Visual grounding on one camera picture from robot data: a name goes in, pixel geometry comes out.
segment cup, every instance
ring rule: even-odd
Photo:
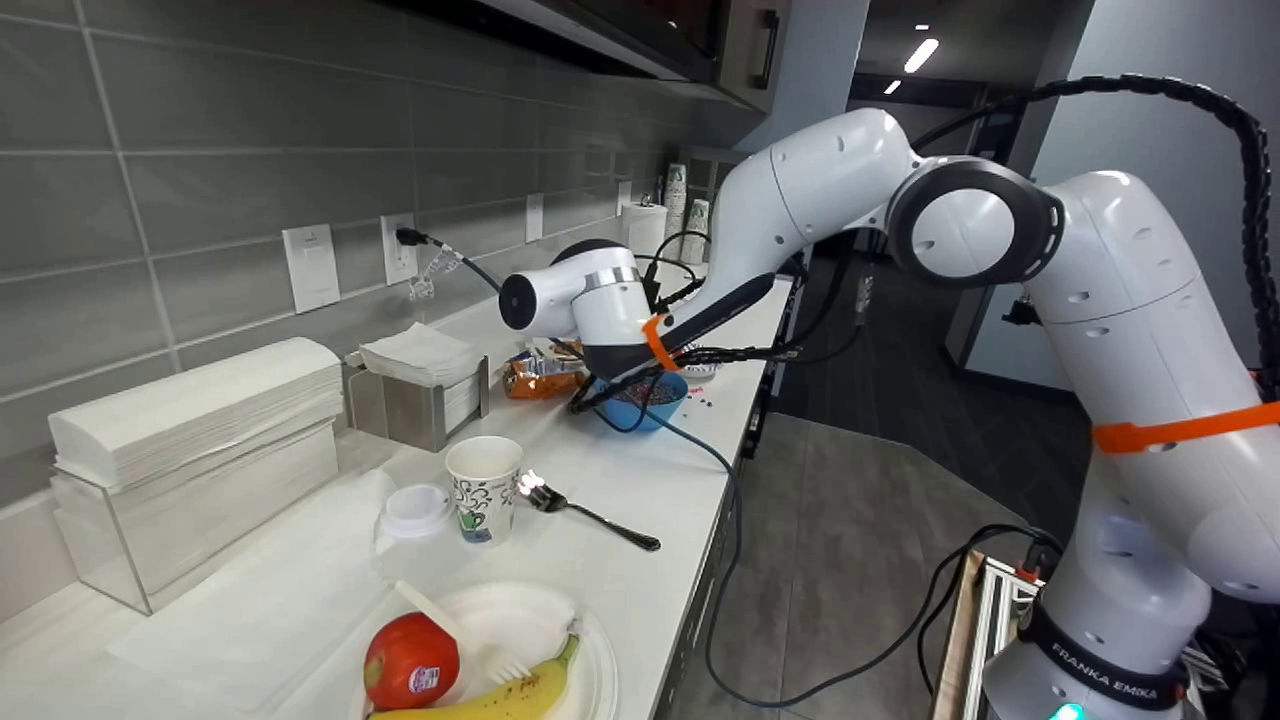
[[[444,447],[452,523],[470,542],[499,541],[517,515],[524,447],[507,434],[470,434]]]

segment gray floor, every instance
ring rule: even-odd
[[[756,460],[742,460],[742,497],[743,550],[712,648],[720,671],[761,698],[803,692],[879,653],[914,620],[945,550],[981,523],[1016,520],[908,442],[797,414],[769,421]],[[686,648],[660,715],[908,720],[928,707],[914,644],[875,671],[778,713],[726,695],[700,648]]]

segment small bowl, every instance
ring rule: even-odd
[[[650,389],[651,379],[600,400],[600,414],[610,421],[610,428],[650,434],[664,428],[660,421],[667,421],[689,396],[689,379],[675,370],[658,377],[658,389]]]

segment yellow object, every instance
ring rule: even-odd
[[[532,668],[532,676],[494,689],[470,702],[373,713],[370,720],[546,720],[568,689],[568,663],[577,635],[563,639],[560,654]]]

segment gray tile wall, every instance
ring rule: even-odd
[[[373,0],[0,0],[0,502],[44,414],[279,334],[347,350],[483,298],[383,284],[414,212],[494,275],[618,237],[689,101]],[[524,194],[549,202],[524,239]],[[294,313],[279,226],[334,222],[345,298]]]

